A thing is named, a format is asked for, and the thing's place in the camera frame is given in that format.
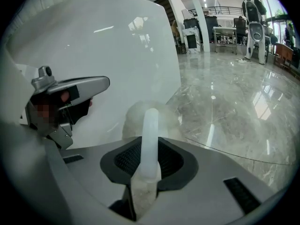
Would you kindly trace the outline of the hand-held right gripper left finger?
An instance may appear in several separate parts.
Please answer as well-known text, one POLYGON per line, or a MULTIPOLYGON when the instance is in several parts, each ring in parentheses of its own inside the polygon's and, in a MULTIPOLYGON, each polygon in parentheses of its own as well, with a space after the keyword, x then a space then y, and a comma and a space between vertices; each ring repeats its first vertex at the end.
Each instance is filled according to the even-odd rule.
POLYGON ((61 150, 66 166, 92 197, 115 213, 132 221, 136 212, 131 178, 140 163, 140 137, 113 143, 61 150))

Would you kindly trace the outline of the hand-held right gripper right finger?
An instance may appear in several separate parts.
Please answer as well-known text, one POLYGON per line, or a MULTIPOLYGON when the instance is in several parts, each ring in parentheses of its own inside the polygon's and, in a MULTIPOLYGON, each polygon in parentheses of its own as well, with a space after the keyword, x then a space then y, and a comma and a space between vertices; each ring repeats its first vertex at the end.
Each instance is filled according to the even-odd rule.
POLYGON ((250 220, 225 185, 237 178, 259 202, 259 209, 269 211, 275 193, 259 178, 228 156, 214 150, 169 139, 169 142, 195 156, 198 172, 182 189, 160 192, 153 206, 140 219, 142 225, 225 225, 250 220))

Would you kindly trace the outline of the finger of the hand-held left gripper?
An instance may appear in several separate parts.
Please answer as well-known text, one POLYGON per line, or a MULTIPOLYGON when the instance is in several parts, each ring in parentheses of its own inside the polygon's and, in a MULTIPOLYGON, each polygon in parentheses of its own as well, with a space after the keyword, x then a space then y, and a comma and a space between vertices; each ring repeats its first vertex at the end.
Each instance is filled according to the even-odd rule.
POLYGON ((69 94, 65 102, 59 102, 59 122, 70 125, 88 114, 91 99, 106 91, 110 86, 110 79, 106 76, 81 77, 56 82, 47 89, 49 95, 69 94))

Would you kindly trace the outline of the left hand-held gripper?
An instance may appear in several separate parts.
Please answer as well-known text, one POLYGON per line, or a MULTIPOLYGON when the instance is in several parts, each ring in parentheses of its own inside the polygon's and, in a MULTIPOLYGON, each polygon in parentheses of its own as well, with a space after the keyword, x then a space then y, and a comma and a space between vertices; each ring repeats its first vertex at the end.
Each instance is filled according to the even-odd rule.
POLYGON ((46 93, 54 84, 49 67, 16 64, 0 48, 0 121, 33 127, 65 150, 73 144, 72 129, 58 108, 61 94, 46 93))

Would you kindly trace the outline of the white bathtub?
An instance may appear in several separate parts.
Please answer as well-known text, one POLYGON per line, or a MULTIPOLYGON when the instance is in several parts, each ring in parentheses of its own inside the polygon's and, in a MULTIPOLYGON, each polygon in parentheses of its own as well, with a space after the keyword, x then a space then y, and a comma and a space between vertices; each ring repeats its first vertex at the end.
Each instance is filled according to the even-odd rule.
POLYGON ((74 126, 74 149, 120 140, 134 103, 165 104, 181 85, 165 9, 148 0, 67 0, 26 22, 6 48, 18 64, 49 66, 57 80, 110 79, 74 126))

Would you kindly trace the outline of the person's left hand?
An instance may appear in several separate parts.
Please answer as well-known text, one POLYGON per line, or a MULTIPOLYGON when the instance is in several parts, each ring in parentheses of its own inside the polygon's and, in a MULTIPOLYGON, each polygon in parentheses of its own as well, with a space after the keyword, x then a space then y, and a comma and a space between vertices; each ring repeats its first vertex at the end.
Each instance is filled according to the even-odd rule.
POLYGON ((42 118, 44 122, 56 124, 59 119, 59 108, 67 103, 69 97, 70 95, 67 91, 51 95, 39 95, 34 105, 38 117, 42 118))

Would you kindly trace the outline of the white marble pattern cabinet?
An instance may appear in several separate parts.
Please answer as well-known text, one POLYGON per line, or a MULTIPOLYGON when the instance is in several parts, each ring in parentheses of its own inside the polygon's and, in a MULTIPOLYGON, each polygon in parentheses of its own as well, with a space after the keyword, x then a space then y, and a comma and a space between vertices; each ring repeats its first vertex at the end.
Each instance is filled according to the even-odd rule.
POLYGON ((201 52, 201 41, 199 30, 196 26, 182 30, 187 54, 199 54, 201 52))

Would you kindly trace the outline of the dark tall cabinet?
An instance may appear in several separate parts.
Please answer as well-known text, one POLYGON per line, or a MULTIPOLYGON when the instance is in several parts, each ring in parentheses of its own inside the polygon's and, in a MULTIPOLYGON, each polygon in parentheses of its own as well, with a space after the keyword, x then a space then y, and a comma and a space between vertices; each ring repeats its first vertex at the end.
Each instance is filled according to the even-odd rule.
MULTIPOLYGON (((209 37, 209 42, 214 42, 214 35, 213 35, 213 27, 218 27, 218 21, 216 16, 207 16, 205 15, 205 21, 206 21, 206 26, 207 26, 207 31, 208 31, 208 37, 209 37)), ((203 35, 201 32, 201 28, 199 25, 199 21, 196 17, 192 17, 190 19, 185 19, 184 20, 184 28, 192 28, 196 26, 199 30, 200 34, 200 41, 201 41, 201 46, 203 46, 203 35)))

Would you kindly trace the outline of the metal work table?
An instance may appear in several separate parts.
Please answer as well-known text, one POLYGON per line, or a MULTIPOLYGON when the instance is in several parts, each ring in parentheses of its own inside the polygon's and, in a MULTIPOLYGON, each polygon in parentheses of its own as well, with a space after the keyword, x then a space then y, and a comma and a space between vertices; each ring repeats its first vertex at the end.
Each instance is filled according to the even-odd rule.
POLYGON ((213 27, 215 53, 219 47, 230 47, 232 53, 237 55, 237 30, 235 27, 213 27))

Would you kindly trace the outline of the small wooden desk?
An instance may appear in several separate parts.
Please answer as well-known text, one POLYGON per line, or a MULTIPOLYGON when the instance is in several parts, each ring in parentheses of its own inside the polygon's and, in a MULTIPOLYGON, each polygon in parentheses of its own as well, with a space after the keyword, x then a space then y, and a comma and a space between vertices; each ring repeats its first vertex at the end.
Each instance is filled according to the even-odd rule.
POLYGON ((280 43, 275 45, 274 65, 281 67, 282 69, 291 70, 291 61, 293 58, 293 50, 280 43))

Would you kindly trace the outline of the black office chair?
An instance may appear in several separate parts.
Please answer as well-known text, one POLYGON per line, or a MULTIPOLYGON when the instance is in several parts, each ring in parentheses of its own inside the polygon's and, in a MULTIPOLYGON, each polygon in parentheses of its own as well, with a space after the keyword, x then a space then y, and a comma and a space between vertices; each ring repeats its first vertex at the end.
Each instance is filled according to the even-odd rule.
POLYGON ((243 44, 243 39, 246 36, 246 20, 242 16, 234 18, 234 27, 236 28, 237 44, 243 44))

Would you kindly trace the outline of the black balcony railing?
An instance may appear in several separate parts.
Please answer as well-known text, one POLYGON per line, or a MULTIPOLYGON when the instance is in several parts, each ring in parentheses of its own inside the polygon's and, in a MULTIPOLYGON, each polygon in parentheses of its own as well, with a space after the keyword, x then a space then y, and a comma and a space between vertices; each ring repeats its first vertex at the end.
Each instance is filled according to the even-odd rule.
POLYGON ((243 16, 241 7, 203 7, 205 15, 232 15, 243 16))

